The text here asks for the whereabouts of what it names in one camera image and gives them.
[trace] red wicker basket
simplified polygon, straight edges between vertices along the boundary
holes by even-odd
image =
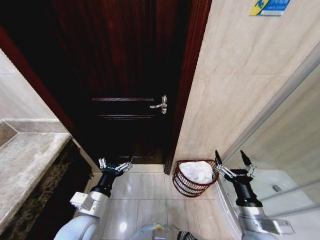
[[[200,184],[189,180],[180,170],[180,164],[186,162],[200,162],[204,161],[213,169],[212,182],[207,184]],[[172,182],[175,188],[182,195],[189,198],[196,198],[200,196],[207,188],[209,188],[212,184],[214,184],[218,177],[219,173],[215,170],[216,162],[214,160],[180,160],[176,162],[175,172],[172,177]]]

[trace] door frame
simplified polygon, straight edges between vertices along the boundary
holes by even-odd
[[[185,116],[189,93],[191,90],[197,61],[203,41],[206,24],[211,8],[212,0],[193,0],[191,2],[189,22],[185,37],[184,54],[181,63],[181,74],[179,77],[178,93],[173,117],[173,124],[169,138],[169,148],[166,154],[164,172],[170,174],[176,147]],[[62,124],[68,129],[72,136],[79,142],[83,149],[88,148],[86,139],[81,137],[80,131],[75,127],[72,120],[61,108],[57,100],[45,87],[41,79],[33,71],[23,54],[0,25],[0,48],[29,82],[33,89],[39,94],[51,111],[57,116]]]

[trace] door lever handle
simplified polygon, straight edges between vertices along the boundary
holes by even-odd
[[[166,95],[162,96],[162,103],[158,105],[150,105],[151,109],[157,109],[161,108],[161,113],[166,114],[167,113],[167,97]]]

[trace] floor drain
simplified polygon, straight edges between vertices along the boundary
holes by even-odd
[[[276,185],[276,184],[272,185],[272,188],[273,188],[273,190],[275,190],[277,193],[282,191],[281,187],[279,187],[279,186]]]

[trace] sticker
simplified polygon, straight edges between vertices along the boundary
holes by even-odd
[[[250,16],[281,16],[290,0],[255,0]]]

